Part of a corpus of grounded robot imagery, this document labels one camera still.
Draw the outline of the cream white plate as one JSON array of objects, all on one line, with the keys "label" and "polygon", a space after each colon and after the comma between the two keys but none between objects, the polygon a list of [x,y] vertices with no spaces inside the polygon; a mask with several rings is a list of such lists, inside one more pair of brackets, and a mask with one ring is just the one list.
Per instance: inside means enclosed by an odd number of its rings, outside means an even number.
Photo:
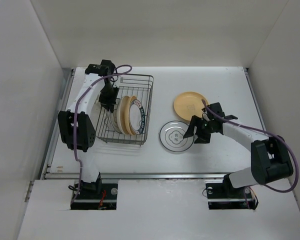
[{"label": "cream white plate", "polygon": [[129,100],[129,96],[127,95],[123,96],[119,101],[119,104],[117,106],[117,111],[116,111],[116,120],[117,120],[119,130],[122,134],[125,135],[129,133],[125,124],[125,108],[128,100]]}]

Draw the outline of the white plate green outline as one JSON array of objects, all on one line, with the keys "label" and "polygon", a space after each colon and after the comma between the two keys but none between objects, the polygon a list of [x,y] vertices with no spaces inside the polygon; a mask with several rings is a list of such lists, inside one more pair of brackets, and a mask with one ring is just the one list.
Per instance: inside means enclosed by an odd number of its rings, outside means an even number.
[{"label": "white plate green outline", "polygon": [[189,125],[182,121],[169,121],[162,126],[159,140],[162,146],[173,153],[187,151],[194,144],[194,137],[184,138]]}]

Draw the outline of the yellow bear plate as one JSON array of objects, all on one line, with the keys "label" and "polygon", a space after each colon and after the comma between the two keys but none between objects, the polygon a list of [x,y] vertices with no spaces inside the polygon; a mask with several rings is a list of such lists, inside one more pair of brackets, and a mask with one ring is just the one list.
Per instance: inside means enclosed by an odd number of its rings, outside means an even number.
[{"label": "yellow bear plate", "polygon": [[205,105],[209,105],[208,100],[200,93],[188,91],[179,94],[173,102],[173,108],[175,113],[183,120],[190,121],[192,116],[199,118],[203,115],[203,108]]}]

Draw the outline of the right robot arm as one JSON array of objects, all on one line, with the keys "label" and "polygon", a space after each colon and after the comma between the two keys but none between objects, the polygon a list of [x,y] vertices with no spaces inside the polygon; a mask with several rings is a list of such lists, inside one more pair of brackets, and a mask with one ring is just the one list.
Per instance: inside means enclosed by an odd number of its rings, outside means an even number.
[{"label": "right robot arm", "polygon": [[225,115],[221,104],[216,102],[205,104],[201,117],[191,117],[184,138],[197,136],[196,144],[208,144],[211,135],[219,133],[226,136],[250,152],[250,166],[229,173],[223,177],[222,193],[233,197],[240,189],[262,185],[294,176],[294,182],[288,193],[294,190],[299,180],[297,158],[285,140],[269,131],[242,124],[234,115]]}]

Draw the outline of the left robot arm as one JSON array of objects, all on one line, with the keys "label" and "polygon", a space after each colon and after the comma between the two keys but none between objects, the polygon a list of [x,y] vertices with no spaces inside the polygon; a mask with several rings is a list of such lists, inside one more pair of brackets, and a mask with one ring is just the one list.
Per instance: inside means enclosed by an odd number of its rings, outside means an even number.
[{"label": "left robot arm", "polygon": [[58,113],[58,126],[61,141],[74,153],[74,159],[80,165],[79,181],[76,190],[85,192],[90,198],[97,198],[102,192],[102,180],[96,164],[79,151],[86,153],[96,139],[97,125],[92,121],[95,102],[108,112],[113,112],[118,96],[118,87],[114,87],[112,78],[117,73],[111,60],[103,59],[100,64],[89,64],[84,76],[88,79],[67,110]]}]

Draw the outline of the yellow plate in rack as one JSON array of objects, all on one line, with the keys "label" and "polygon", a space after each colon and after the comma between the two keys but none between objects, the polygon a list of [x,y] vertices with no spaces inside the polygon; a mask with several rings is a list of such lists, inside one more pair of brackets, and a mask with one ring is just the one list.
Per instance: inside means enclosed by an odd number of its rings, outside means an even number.
[{"label": "yellow plate in rack", "polygon": [[132,103],[133,100],[136,100],[136,96],[129,96],[127,98],[125,107],[124,107],[124,124],[125,124],[125,128],[127,130],[127,132],[131,135],[131,136],[135,136],[135,132],[132,130],[131,125],[130,125],[130,105]]}]

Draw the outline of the white plate dark green band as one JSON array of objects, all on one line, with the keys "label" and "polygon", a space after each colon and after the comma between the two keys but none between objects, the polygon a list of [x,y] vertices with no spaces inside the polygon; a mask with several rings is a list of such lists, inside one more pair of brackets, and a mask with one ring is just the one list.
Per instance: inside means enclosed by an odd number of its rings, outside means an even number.
[{"label": "white plate dark green band", "polygon": [[144,132],[146,125],[146,114],[142,103],[135,99],[130,104],[130,126],[136,135],[141,135]]}]

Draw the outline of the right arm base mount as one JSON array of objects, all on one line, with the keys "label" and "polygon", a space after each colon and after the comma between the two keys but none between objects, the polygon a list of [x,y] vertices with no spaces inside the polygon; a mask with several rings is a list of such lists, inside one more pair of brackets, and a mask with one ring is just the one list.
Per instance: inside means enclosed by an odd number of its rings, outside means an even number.
[{"label": "right arm base mount", "polygon": [[207,182],[202,191],[209,210],[256,210],[259,200],[249,187],[226,189],[222,182]]}]

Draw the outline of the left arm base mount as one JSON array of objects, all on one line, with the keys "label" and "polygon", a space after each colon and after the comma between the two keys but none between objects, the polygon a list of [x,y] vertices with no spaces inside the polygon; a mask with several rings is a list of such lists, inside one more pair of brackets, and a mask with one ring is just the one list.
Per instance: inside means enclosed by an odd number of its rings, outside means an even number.
[{"label": "left arm base mount", "polygon": [[100,179],[91,183],[81,181],[79,194],[75,198],[78,185],[78,183],[75,183],[68,186],[68,189],[72,191],[71,210],[105,211],[117,209],[117,183],[103,183]]}]

